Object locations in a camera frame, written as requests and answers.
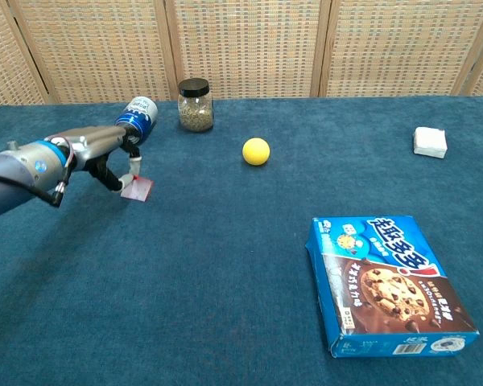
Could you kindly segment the blue chocolate cookie box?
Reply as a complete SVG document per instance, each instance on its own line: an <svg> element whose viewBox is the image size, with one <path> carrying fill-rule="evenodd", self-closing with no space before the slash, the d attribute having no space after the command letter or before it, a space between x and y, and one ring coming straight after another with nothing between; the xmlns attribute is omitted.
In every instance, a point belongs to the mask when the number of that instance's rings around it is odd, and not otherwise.
<svg viewBox="0 0 483 386"><path fill-rule="evenodd" d="M306 249L332 357L454 356L477 340L412 216L316 217Z"/></svg>

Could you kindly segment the woven folding screen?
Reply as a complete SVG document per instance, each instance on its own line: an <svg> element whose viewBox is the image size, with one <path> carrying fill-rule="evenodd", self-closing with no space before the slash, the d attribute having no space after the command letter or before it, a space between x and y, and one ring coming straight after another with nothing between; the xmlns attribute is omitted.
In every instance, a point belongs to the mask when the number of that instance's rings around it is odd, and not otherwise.
<svg viewBox="0 0 483 386"><path fill-rule="evenodd" d="M483 0L0 0L0 105L483 96Z"/></svg>

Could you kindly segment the blue and white drink can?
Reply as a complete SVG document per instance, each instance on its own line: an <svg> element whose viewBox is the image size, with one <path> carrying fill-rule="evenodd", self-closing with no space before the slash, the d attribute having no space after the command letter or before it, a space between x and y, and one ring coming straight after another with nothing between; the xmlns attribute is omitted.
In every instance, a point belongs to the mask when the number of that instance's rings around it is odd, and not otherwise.
<svg viewBox="0 0 483 386"><path fill-rule="evenodd" d="M155 127L158 108L146 96L136 96L123 109L115 125L126 130L128 139L134 144L143 144Z"/></svg>

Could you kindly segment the white tissue pack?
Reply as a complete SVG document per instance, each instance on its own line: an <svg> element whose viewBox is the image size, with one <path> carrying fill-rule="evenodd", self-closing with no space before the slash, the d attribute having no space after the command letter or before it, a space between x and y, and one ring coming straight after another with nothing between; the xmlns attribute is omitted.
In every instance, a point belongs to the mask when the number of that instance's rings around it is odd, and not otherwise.
<svg viewBox="0 0 483 386"><path fill-rule="evenodd" d="M417 127L413 134L413 153L444 159L448 150L446 133L443 129Z"/></svg>

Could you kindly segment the glass jar with black lid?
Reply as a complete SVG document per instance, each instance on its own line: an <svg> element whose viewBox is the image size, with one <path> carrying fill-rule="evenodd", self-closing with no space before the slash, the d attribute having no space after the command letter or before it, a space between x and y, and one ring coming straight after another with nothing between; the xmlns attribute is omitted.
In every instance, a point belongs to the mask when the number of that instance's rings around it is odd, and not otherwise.
<svg viewBox="0 0 483 386"><path fill-rule="evenodd" d="M188 131L200 133L213 127L213 98L209 82L189 78L179 84L178 110L181 125Z"/></svg>

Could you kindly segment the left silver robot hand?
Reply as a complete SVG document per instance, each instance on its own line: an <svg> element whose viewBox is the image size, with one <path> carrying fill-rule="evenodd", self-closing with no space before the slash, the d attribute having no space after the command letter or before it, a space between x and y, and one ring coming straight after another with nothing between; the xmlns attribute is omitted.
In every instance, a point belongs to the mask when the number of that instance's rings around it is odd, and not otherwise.
<svg viewBox="0 0 483 386"><path fill-rule="evenodd" d="M45 140L68 152L66 174L87 171L108 190L123 191L134 181L141 168L139 146L142 134L133 126L99 125L69 129L53 134ZM108 167L109 155L117 150L129 155L129 171L117 177Z"/></svg>

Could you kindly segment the blue table cloth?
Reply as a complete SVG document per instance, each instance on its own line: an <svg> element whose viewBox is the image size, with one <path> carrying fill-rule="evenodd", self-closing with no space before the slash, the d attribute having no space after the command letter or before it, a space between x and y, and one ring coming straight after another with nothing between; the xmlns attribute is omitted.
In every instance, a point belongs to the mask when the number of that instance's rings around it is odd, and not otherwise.
<svg viewBox="0 0 483 386"><path fill-rule="evenodd" d="M206 133L158 109L146 202L75 173L0 216L0 386L483 386L483 96L216 101ZM459 355L329 354L310 223L380 215L415 217L476 323Z"/></svg>

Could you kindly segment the red card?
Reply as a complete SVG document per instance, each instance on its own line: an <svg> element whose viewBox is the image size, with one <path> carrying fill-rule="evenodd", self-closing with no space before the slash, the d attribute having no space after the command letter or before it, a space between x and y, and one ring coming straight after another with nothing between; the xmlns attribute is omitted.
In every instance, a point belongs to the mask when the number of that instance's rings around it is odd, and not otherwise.
<svg viewBox="0 0 483 386"><path fill-rule="evenodd" d="M153 186L154 182L152 180L134 176L134 179L122 190L120 196L125 199L146 202Z"/></svg>

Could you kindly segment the yellow ball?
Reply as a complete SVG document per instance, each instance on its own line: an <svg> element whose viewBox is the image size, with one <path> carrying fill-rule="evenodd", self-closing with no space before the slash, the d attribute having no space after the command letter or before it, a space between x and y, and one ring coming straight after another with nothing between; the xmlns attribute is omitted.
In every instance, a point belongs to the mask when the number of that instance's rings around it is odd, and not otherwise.
<svg viewBox="0 0 483 386"><path fill-rule="evenodd" d="M270 147L262 138L251 138L242 147L242 157L251 166L261 166L270 157Z"/></svg>

